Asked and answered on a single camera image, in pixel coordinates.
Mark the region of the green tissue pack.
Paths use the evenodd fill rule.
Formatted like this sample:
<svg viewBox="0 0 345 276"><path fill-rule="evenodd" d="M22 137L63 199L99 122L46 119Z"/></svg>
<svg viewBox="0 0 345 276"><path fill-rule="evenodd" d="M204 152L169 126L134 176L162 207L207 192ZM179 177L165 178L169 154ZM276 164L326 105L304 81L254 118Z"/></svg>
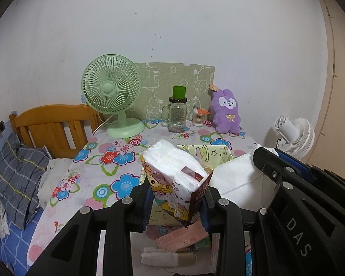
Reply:
<svg viewBox="0 0 345 276"><path fill-rule="evenodd" d="M191 245L189 247L189 251L193 253L197 253L200 250L209 250L211 248L211 240L210 237L207 236L206 238L200 240L199 242Z"/></svg>

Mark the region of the pink paper packet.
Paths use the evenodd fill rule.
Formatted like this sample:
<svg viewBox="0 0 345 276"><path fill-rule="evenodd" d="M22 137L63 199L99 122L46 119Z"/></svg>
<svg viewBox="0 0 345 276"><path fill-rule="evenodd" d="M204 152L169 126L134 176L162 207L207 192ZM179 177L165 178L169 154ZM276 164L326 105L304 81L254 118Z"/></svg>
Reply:
<svg viewBox="0 0 345 276"><path fill-rule="evenodd" d="M156 240L158 248L168 252L175 252L188 248L205 239L209 234L202 226L201 221L182 227Z"/></svg>

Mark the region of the wooden door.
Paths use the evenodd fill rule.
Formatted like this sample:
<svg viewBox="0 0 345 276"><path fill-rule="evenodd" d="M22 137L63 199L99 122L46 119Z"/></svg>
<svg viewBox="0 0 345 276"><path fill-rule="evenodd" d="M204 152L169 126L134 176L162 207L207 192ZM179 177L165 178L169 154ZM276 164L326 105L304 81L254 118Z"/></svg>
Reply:
<svg viewBox="0 0 345 276"><path fill-rule="evenodd" d="M345 179L345 12L336 0L319 1L327 34L327 77L315 142L304 161Z"/></svg>

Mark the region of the white standing fan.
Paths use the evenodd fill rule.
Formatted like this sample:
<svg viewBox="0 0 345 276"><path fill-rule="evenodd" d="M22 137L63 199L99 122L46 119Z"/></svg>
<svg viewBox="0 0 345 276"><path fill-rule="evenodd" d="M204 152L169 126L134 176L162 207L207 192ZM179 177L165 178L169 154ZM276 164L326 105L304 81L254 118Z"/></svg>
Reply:
<svg viewBox="0 0 345 276"><path fill-rule="evenodd" d="M280 135L277 148L297 160L302 160L312 149L315 132L305 118L290 119L284 115L278 117L274 128Z"/></svg>

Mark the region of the blue grid bedsheet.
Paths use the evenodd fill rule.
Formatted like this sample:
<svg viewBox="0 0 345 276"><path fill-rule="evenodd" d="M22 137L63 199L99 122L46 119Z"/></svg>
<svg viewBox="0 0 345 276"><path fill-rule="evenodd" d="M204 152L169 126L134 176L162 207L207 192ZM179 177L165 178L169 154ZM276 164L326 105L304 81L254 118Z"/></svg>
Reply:
<svg viewBox="0 0 345 276"><path fill-rule="evenodd" d="M42 214L43 209L39 209L24 230L7 219L10 234L0 240L0 260L13 275L25 275L30 268L26 262L26 255Z"/></svg>

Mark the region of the white crumpled bedding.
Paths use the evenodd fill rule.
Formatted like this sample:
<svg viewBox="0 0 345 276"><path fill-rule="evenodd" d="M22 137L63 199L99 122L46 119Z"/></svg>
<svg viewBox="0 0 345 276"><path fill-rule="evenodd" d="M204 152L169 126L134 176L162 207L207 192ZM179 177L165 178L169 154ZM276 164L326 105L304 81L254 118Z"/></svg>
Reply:
<svg viewBox="0 0 345 276"><path fill-rule="evenodd" d="M67 174L72 162L73 160L69 158L55 158L49 161L46 171L41 177L37 193L42 209L46 208L46 205L52 196L53 190L62 180L64 175Z"/></svg>

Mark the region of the floral tablecloth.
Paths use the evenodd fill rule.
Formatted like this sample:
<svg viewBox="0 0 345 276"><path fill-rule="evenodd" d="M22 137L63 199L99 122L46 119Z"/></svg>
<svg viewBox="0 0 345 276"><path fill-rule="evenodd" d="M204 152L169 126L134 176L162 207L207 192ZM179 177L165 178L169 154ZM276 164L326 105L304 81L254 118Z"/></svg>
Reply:
<svg viewBox="0 0 345 276"><path fill-rule="evenodd" d="M215 167L260 147L244 130L238 135L220 135L206 121L203 126L188 123L183 133L168 132L167 127L157 120L143 122L144 132L126 139L111 138L106 132L98 130L75 156L67 174L53 190L37 224L27 253L26 261L30 267L81 207L89 206L94 210L110 207L119 199L129 196L132 188L142 184L145 176L139 156L161 138L187 151L189 148L189 153L215 162ZM152 239L154 235L158 237L176 228L173 227L172 217L161 211L158 210L157 218L150 222L152 228L148 228L147 234L132 235L134 275L194 275L209 271L210 250L198 252L198 266L164 268L140 262L143 247L155 243Z"/></svg>

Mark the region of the grey plaid pillow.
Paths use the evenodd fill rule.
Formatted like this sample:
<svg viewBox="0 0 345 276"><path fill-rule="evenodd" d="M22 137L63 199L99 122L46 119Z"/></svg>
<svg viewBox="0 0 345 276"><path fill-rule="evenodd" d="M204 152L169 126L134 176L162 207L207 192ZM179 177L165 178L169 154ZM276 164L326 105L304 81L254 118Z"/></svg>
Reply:
<svg viewBox="0 0 345 276"><path fill-rule="evenodd" d="M21 230L41 207L38 188L49 161L45 148L29 147L15 133L0 151L0 200L10 222Z"/></svg>

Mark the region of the purple plush bunny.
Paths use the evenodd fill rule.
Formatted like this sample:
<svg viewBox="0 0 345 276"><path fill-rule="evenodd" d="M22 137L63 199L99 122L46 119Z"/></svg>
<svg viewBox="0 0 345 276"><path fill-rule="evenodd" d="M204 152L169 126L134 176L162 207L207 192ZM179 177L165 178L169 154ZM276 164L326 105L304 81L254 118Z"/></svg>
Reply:
<svg viewBox="0 0 345 276"><path fill-rule="evenodd" d="M241 132L239 106L230 89L213 91L210 109L217 133L239 134Z"/></svg>

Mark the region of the toothpick jar orange lid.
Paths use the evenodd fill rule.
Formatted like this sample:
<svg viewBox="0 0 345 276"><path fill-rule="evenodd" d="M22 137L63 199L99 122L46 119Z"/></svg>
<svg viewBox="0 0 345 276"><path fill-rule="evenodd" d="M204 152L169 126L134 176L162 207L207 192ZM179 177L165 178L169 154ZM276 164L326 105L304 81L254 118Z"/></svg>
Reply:
<svg viewBox="0 0 345 276"><path fill-rule="evenodd" d="M206 121L207 117L209 116L209 111L204 110L202 108L194 107L193 108L193 119L192 123L194 126L202 126Z"/></svg>

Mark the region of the glass mason jar mug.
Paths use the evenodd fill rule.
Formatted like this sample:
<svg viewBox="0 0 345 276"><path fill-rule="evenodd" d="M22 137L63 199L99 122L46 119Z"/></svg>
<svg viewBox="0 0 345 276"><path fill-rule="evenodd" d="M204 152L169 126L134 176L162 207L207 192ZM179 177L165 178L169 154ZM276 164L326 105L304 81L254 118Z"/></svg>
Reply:
<svg viewBox="0 0 345 276"><path fill-rule="evenodd" d="M170 97L169 104L162 108L161 119L169 132L184 132L187 120L187 98Z"/></svg>

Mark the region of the green cup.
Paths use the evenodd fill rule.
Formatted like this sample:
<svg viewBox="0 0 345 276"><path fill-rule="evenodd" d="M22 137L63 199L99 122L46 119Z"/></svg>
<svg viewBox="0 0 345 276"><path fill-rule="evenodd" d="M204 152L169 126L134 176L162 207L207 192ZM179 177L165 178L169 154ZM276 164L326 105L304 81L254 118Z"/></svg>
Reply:
<svg viewBox="0 0 345 276"><path fill-rule="evenodd" d="M183 100L186 97L186 87L174 86L172 88L172 97L176 100Z"/></svg>

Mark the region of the green patterned cardboard panel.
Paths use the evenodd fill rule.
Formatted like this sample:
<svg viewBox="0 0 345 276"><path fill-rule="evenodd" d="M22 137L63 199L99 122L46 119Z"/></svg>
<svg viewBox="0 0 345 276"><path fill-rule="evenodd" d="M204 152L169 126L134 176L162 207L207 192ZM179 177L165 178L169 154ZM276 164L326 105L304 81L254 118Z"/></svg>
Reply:
<svg viewBox="0 0 345 276"><path fill-rule="evenodd" d="M138 100L126 112L128 117L160 119L163 107L169 104L173 95L174 86L186 88L189 119L194 107L210 108L209 86L214 83L215 67L169 62L140 62L136 65L141 76L141 91Z"/></svg>

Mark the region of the green desk fan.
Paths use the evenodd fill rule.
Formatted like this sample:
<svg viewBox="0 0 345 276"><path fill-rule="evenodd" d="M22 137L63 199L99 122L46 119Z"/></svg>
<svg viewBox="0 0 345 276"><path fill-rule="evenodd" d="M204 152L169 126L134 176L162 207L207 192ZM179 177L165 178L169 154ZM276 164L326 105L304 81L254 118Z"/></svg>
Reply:
<svg viewBox="0 0 345 276"><path fill-rule="evenodd" d="M143 132L144 124L139 119L126 116L141 91L138 67L130 59L117 54L94 59L83 72L81 91L92 109L117 116L115 121L106 122L108 136L122 139Z"/></svg>

